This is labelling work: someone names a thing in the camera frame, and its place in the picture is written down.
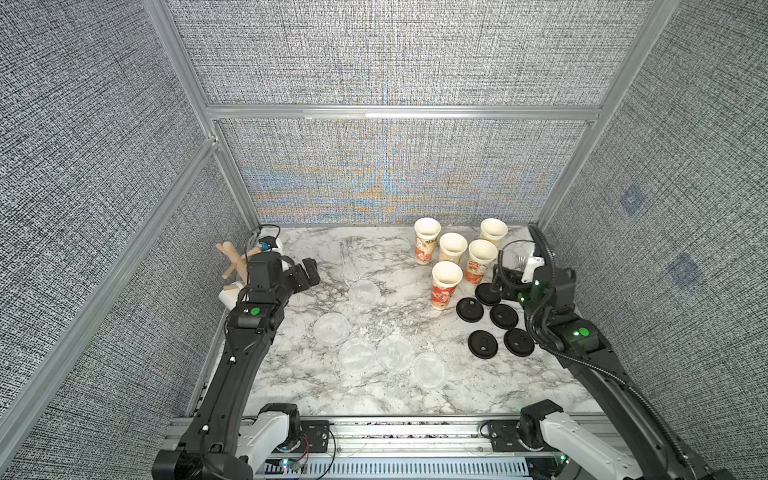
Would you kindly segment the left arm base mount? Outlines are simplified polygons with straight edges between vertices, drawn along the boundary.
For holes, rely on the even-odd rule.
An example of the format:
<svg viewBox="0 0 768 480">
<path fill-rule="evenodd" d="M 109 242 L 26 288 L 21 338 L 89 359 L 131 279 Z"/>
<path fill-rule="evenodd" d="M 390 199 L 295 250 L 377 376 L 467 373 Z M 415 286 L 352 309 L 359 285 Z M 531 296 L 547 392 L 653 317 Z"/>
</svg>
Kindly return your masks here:
<svg viewBox="0 0 768 480">
<path fill-rule="evenodd" d="M 331 440 L 331 423 L 327 420 L 301 420 L 301 432 L 296 440 L 287 443 L 286 449 L 275 452 L 298 455 L 307 451 L 310 454 L 327 453 Z"/>
</svg>

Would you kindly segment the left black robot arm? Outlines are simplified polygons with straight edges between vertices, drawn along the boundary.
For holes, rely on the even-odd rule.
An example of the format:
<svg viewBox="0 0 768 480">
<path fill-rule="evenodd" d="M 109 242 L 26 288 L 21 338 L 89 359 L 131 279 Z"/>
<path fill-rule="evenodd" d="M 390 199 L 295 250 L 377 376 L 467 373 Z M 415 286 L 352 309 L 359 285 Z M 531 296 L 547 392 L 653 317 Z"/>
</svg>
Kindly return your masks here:
<svg viewBox="0 0 768 480">
<path fill-rule="evenodd" d="M 222 358 L 197 414 L 178 444 L 158 452 L 155 479 L 251 479 L 278 448 L 301 440 L 296 405 L 272 403 L 241 429 L 256 374 L 285 318 L 290 298 L 320 284 L 317 263 L 275 251 L 246 262 L 246 283 L 225 324 Z"/>
</svg>

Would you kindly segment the red patterned paper cup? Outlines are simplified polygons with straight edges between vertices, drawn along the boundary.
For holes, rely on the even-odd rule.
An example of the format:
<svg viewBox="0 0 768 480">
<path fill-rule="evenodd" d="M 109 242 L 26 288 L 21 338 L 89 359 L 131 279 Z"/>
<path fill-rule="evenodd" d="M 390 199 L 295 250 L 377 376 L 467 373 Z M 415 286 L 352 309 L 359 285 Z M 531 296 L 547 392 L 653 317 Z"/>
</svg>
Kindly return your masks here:
<svg viewBox="0 0 768 480">
<path fill-rule="evenodd" d="M 431 304 L 437 310 L 446 309 L 453 292 L 463 279 L 463 270 L 451 261 L 440 261 L 432 268 Z"/>
</svg>

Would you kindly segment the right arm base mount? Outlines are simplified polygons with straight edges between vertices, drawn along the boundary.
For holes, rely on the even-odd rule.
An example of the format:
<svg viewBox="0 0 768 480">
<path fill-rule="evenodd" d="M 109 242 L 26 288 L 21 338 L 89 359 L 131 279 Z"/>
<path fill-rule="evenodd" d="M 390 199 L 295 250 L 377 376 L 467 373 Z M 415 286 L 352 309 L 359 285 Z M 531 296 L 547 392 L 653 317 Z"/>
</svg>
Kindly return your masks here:
<svg viewBox="0 0 768 480">
<path fill-rule="evenodd" d="M 524 452 L 517 425 L 517 420 L 488 420 L 481 425 L 479 432 L 490 442 L 494 453 Z"/>
</svg>

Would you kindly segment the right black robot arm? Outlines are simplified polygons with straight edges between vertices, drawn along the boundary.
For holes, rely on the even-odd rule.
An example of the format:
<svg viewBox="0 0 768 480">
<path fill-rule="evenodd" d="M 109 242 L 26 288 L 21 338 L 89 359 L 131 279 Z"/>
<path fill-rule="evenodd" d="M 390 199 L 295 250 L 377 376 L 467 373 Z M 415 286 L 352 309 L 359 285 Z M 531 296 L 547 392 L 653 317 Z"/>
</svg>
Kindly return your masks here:
<svg viewBox="0 0 768 480">
<path fill-rule="evenodd" d="M 576 273 L 544 266 L 525 282 L 519 271 L 496 267 L 492 285 L 523 309 L 525 330 L 558 359 L 597 401 L 630 455 L 577 426 L 561 407 L 540 401 L 522 409 L 518 439 L 529 450 L 553 447 L 596 479 L 730 479 L 695 453 L 636 388 L 597 326 L 575 307 Z"/>
</svg>

